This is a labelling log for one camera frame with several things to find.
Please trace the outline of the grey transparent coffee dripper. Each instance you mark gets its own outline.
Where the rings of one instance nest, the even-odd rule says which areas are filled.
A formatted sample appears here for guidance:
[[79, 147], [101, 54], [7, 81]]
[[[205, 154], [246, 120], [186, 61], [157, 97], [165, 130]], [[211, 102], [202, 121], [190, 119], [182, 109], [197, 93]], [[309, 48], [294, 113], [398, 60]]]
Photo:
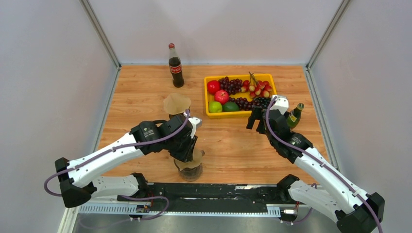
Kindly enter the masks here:
[[189, 168], [189, 167], [183, 168], [185, 163], [182, 163], [181, 161], [176, 160], [176, 159], [174, 159], [174, 165], [176, 166], [180, 174], [185, 175], [185, 176], [190, 176], [190, 177], [195, 176], [197, 174], [201, 174], [201, 170], [203, 169], [202, 163], [200, 163], [199, 165], [193, 168]]

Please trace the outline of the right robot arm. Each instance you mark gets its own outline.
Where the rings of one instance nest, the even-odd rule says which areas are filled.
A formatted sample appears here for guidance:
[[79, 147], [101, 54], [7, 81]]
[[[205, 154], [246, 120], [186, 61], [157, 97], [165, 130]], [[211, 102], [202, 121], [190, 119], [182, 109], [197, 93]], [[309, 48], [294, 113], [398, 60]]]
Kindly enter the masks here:
[[384, 198], [367, 193], [335, 169], [302, 134], [292, 132], [279, 110], [254, 106], [247, 129], [259, 121], [257, 132], [265, 134], [276, 152], [311, 175], [322, 187], [316, 189], [293, 175], [278, 185], [282, 202], [302, 202], [336, 223], [342, 233], [383, 231]]

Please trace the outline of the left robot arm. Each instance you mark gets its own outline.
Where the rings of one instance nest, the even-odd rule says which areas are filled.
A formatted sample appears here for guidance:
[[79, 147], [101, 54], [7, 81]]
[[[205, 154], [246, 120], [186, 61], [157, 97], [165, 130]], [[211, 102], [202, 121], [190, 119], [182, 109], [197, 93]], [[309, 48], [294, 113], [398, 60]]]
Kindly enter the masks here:
[[193, 160], [196, 130], [202, 120], [183, 113], [169, 120], [143, 121], [112, 144], [85, 157], [57, 159], [55, 169], [60, 196], [65, 207], [72, 208], [106, 196], [127, 196], [145, 200], [149, 188], [140, 173], [124, 177], [105, 177], [103, 173], [150, 153], [167, 151], [180, 162]]

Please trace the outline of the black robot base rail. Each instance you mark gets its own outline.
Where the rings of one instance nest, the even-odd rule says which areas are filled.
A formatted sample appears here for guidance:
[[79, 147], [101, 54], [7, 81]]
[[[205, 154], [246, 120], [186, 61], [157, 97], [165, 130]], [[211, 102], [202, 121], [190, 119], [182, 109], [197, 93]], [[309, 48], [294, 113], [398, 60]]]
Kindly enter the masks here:
[[150, 183], [154, 200], [99, 199], [79, 208], [81, 214], [161, 216], [274, 217], [296, 220], [299, 203], [276, 184]]

